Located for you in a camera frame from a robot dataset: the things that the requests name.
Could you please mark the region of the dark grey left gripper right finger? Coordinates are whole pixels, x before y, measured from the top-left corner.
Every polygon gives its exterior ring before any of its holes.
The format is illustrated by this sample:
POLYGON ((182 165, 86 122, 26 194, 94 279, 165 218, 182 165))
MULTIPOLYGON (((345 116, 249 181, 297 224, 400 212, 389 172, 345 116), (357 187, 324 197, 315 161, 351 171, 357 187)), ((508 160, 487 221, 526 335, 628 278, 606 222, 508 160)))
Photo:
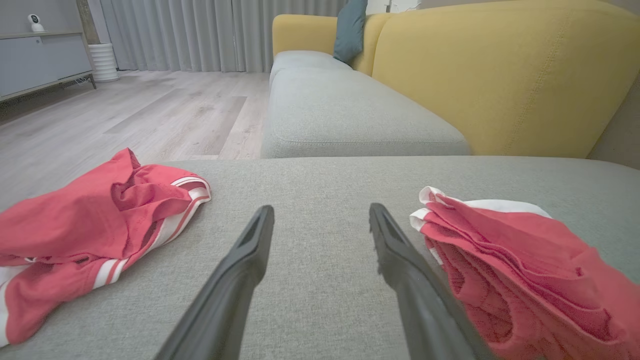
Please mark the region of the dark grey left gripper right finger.
POLYGON ((396 293, 410 358, 493 360, 464 308, 384 205, 370 205, 369 223, 378 272, 396 293))

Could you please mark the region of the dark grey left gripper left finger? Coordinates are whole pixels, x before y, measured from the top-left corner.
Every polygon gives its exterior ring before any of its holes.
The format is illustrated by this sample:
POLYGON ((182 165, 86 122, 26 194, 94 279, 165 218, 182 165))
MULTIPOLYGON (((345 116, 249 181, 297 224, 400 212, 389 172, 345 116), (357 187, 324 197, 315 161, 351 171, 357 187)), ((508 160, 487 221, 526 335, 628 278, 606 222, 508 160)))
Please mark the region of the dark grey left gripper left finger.
POLYGON ((253 293, 268 268, 275 211, 258 208, 155 356, 237 360, 253 293))

